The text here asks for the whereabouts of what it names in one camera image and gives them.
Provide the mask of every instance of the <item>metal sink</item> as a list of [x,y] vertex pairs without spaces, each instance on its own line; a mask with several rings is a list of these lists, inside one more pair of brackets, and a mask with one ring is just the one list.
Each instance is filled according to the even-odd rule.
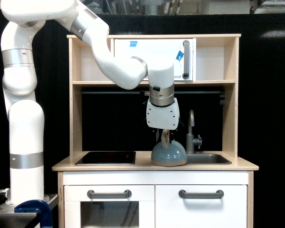
[[187,154],[187,164],[200,164],[200,165],[229,165],[231,161],[227,160],[219,154],[206,154],[206,153],[196,153]]

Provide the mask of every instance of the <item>blue sticker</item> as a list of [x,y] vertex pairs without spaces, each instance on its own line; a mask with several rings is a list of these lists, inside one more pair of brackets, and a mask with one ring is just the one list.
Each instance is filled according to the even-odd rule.
[[184,57],[184,53],[182,53],[181,51],[179,51],[179,53],[177,54],[177,56],[176,56],[176,59],[178,60],[178,61],[181,61],[181,59]]
[[130,41],[130,47],[136,47],[137,41]]

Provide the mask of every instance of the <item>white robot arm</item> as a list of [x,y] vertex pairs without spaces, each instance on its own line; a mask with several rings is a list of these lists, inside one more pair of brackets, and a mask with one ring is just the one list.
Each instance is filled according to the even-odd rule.
[[118,86],[133,89],[148,76],[148,125],[177,128],[172,60],[143,52],[127,60],[116,59],[107,46],[108,25],[79,0],[2,0],[1,9],[10,21],[2,34],[1,50],[10,124],[11,204],[44,199],[44,114],[35,99],[37,78],[31,44],[46,20],[55,19],[90,46],[100,70]]

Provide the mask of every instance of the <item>stovetop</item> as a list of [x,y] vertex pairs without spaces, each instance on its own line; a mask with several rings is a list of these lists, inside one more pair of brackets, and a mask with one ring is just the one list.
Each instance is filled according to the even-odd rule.
[[135,151],[93,151],[75,165],[134,165],[135,155]]

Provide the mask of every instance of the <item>drawer handle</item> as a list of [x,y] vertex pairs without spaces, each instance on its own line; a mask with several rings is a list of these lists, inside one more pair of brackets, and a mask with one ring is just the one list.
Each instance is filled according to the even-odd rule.
[[184,73],[182,74],[183,79],[189,78],[189,62],[190,62],[190,43],[185,40],[183,43],[184,46]]
[[132,196],[132,192],[130,190],[126,190],[124,192],[101,192],[95,193],[93,190],[89,190],[87,192],[87,196],[90,199],[127,199]]
[[217,190],[215,193],[195,193],[180,190],[179,196],[183,199],[221,199],[224,196],[224,192]]

